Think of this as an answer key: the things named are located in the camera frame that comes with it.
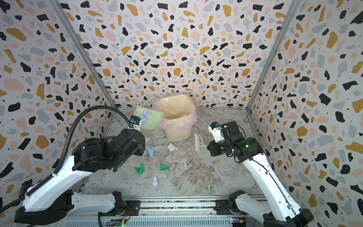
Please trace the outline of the green dustpan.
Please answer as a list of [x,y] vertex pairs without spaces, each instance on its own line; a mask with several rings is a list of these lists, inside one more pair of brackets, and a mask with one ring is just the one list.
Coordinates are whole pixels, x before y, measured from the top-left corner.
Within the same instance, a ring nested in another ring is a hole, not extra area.
[[141,127],[138,128],[138,130],[141,133],[144,133],[146,131],[148,132],[155,131],[158,128],[160,121],[164,115],[163,112],[155,111],[144,107],[137,107],[134,112],[134,116],[140,117],[144,111],[148,111],[150,113],[150,116],[148,117],[148,120],[145,123],[141,124]]

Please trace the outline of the white scrap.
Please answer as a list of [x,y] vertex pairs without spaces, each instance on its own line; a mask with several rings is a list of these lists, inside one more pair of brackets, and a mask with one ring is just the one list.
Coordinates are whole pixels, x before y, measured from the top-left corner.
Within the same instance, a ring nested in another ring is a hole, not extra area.
[[156,176],[153,177],[153,183],[152,183],[153,187],[158,187],[158,179]]
[[174,146],[172,143],[170,143],[168,146],[167,146],[167,148],[169,149],[169,151],[170,152],[172,152],[172,151],[178,151],[179,149],[176,147],[176,146]]

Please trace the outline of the green hand brush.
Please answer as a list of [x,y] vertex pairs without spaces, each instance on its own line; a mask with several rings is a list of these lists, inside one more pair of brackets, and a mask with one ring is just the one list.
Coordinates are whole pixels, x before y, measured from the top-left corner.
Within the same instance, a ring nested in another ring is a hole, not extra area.
[[204,143],[203,138],[199,134],[194,134],[195,150],[199,154],[207,152],[207,145]]

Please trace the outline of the white scrap front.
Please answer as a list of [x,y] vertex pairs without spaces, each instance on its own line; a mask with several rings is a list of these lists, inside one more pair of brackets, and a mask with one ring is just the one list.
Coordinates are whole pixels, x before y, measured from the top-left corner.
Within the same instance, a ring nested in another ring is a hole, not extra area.
[[158,187],[158,179],[156,176],[153,177],[153,183],[152,183],[153,187]]

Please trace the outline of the lavender scrap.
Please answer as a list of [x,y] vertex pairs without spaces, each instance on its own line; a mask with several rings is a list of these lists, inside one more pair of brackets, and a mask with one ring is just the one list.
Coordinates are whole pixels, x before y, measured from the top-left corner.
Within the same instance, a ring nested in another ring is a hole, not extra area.
[[148,120],[148,117],[150,116],[150,113],[148,111],[144,111],[143,114],[140,116],[141,123],[145,123]]

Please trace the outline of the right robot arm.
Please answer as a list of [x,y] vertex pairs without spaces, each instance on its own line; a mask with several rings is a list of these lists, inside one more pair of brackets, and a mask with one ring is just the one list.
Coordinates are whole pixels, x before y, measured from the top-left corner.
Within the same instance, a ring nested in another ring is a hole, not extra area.
[[213,132],[213,141],[207,149],[211,156],[225,154],[242,163],[254,177],[268,204],[251,198],[242,191],[232,195],[233,205],[265,227],[307,227],[314,217],[309,209],[303,209],[283,187],[272,170],[260,144],[253,138],[244,138],[242,133],[223,135]]

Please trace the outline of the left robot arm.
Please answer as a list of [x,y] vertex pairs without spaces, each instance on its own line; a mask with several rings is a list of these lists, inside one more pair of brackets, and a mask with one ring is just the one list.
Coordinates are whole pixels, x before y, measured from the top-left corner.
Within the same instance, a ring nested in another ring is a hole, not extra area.
[[38,189],[23,186],[25,196],[22,206],[16,211],[14,221],[22,224],[49,225],[67,215],[102,213],[119,215],[126,209],[120,192],[105,195],[84,195],[72,191],[73,185],[98,170],[113,170],[126,162],[132,155],[142,156],[145,137],[135,129],[123,129],[118,136],[91,138],[77,146],[68,156],[59,173]]

